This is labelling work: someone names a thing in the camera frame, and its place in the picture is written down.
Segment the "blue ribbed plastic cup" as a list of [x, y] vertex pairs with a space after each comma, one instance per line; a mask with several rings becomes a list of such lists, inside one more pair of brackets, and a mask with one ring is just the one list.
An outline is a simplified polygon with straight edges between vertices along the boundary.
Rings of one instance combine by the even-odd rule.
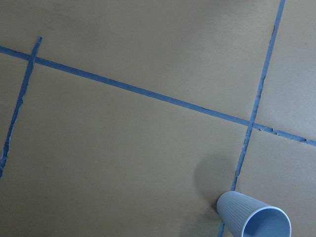
[[217, 200], [216, 210], [234, 237], [290, 237], [287, 214], [247, 195], [228, 191]]

